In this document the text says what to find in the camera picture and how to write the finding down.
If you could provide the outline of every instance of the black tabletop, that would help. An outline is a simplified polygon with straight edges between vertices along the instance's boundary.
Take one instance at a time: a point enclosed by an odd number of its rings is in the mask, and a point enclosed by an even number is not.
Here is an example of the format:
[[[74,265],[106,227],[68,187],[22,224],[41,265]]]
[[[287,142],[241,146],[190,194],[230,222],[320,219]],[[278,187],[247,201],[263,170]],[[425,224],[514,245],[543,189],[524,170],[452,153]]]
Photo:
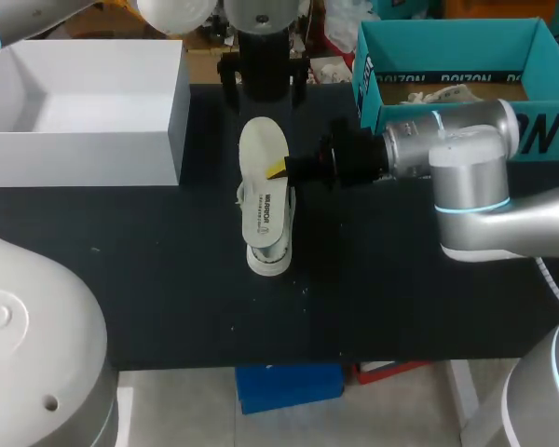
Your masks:
[[[0,237],[89,285],[117,368],[519,357],[559,322],[533,260],[443,255],[424,180],[299,189],[292,266],[255,275],[235,202],[240,127],[258,112],[235,116],[219,87],[192,94],[179,187],[0,189]],[[291,151],[313,150],[331,119],[356,125],[352,95],[312,87],[292,116],[274,111]],[[559,163],[510,177],[532,194],[559,185]]]

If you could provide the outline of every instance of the gray floor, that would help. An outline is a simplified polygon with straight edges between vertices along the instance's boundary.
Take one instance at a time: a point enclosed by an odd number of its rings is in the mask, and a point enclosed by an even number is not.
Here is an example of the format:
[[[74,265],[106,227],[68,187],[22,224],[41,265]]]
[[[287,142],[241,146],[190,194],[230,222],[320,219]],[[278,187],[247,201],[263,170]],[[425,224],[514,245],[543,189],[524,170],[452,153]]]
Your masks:
[[[342,398],[244,416],[233,369],[126,372],[133,388],[128,447],[459,446],[441,365],[367,386]]]

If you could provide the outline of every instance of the white box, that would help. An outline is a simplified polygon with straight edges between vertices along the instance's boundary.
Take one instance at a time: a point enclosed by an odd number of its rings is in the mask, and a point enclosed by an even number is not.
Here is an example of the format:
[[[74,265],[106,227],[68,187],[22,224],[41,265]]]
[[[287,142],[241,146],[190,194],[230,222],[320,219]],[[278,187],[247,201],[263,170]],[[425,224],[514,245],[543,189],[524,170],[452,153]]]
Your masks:
[[[0,51],[0,187],[177,185],[183,43],[25,41]]]

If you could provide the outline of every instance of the white shoe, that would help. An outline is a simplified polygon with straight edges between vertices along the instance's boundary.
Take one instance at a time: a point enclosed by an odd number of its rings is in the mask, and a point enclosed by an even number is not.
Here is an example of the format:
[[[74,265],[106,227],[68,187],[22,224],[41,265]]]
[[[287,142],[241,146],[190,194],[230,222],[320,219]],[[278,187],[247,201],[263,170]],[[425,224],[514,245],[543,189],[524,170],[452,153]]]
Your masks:
[[[478,96],[474,95],[466,84],[450,86],[442,88],[439,91],[430,93],[427,96],[424,93],[410,93],[408,101],[402,104],[434,104],[449,102],[477,102],[482,101]]]
[[[249,267],[266,277],[283,273],[292,260],[295,194],[288,179],[266,178],[267,168],[288,154],[286,138],[272,119],[259,116],[244,127],[239,142],[242,183],[237,193],[242,237]]]
[[[255,249],[247,244],[246,261],[251,270],[262,277],[275,277],[288,270],[292,261],[292,229],[296,210],[296,193],[289,189],[286,197],[283,232],[279,240],[266,249]],[[237,191],[238,204],[244,203],[244,186],[241,183]]]

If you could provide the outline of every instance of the blue box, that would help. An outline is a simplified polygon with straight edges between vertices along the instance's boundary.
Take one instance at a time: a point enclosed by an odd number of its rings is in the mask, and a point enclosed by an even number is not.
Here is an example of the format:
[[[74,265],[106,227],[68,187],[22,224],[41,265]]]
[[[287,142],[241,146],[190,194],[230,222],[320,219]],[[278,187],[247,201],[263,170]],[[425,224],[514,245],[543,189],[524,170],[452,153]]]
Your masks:
[[[359,30],[352,87],[361,127],[454,104],[385,105],[382,82],[521,82],[512,102],[521,131],[516,161],[559,160],[559,46],[544,21],[382,20]]]
[[[243,414],[339,398],[344,391],[340,365],[253,366],[236,368]]]
[[[371,0],[381,20],[410,19],[429,8],[429,0]]]

